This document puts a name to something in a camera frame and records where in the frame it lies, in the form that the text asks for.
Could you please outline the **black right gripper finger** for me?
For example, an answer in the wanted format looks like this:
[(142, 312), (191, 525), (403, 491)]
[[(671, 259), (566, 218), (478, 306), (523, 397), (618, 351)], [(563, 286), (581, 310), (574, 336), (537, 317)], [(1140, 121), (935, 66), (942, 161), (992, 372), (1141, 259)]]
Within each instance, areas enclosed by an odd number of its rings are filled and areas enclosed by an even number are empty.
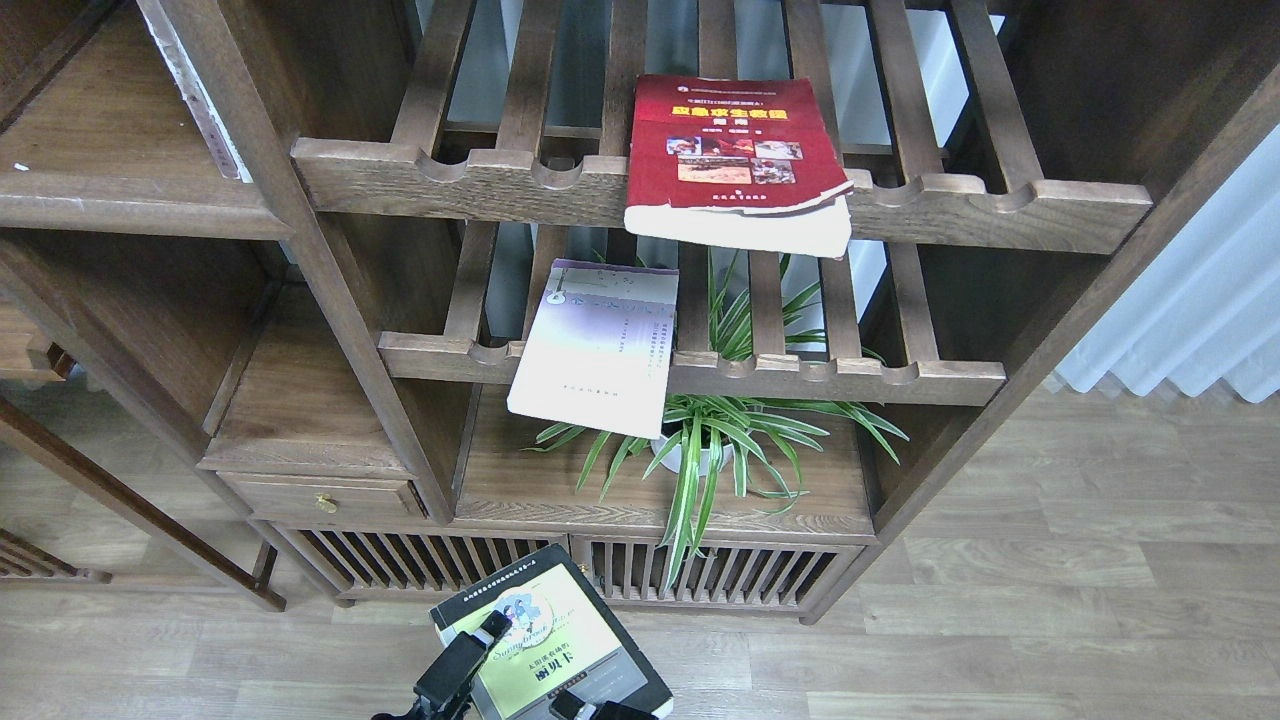
[(591, 703), (571, 692), (561, 692), (550, 703), (550, 714), (563, 720), (655, 720), (657, 716), (614, 701)]

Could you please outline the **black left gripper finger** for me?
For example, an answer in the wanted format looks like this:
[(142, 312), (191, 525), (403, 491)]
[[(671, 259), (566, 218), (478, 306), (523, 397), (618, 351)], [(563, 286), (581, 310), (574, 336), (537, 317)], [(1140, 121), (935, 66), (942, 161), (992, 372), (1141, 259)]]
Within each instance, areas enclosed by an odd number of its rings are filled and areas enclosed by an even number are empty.
[(503, 612), (489, 612), (479, 629), (461, 632), (420, 676), (413, 687), (417, 698), (406, 714), (372, 719), (461, 719), (471, 702), (474, 678), (511, 626)]

